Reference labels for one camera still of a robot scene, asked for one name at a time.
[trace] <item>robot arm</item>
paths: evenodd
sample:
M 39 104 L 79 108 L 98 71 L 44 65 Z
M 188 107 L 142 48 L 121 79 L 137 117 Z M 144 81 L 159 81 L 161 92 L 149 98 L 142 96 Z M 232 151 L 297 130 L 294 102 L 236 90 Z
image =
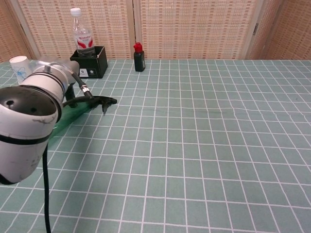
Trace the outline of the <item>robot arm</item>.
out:
M 0 183 L 18 183 L 36 169 L 64 96 L 74 98 L 78 71 L 75 61 L 41 63 L 19 86 L 0 89 Z M 86 85 L 80 88 L 91 98 Z

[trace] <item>bottle cap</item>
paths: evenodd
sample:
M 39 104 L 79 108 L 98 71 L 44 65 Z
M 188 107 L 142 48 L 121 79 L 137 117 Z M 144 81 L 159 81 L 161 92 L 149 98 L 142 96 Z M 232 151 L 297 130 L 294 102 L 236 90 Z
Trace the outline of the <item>bottle cap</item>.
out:
M 72 16 L 81 16 L 82 15 L 82 11 L 80 8 L 71 8 L 70 13 Z
M 141 45 L 141 43 L 137 42 L 134 45 L 134 49 L 135 49 L 135 52 L 142 52 L 142 45 Z

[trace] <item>red cap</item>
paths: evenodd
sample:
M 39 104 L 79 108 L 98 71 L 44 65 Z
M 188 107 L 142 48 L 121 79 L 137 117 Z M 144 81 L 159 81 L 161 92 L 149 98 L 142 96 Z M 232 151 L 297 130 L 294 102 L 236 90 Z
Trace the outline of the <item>red cap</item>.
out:
M 142 52 L 142 45 L 141 45 L 141 43 L 137 42 L 134 45 L 134 49 L 135 49 L 135 52 Z

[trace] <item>bottle label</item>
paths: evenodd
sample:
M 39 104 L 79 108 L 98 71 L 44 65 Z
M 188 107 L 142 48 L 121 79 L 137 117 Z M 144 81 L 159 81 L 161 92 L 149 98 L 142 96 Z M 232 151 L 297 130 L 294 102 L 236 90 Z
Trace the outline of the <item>bottle label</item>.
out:
M 93 47 L 93 39 L 91 33 L 83 35 L 75 35 L 74 40 L 79 50 Z

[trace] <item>plastic water bottle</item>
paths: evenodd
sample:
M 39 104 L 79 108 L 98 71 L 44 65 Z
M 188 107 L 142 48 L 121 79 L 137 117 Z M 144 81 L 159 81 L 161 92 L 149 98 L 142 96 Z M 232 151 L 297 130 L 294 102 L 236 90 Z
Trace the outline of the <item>plastic water bottle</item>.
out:
M 81 9 L 71 8 L 70 13 L 73 16 L 73 39 L 79 56 L 96 56 L 92 32 L 83 21 Z

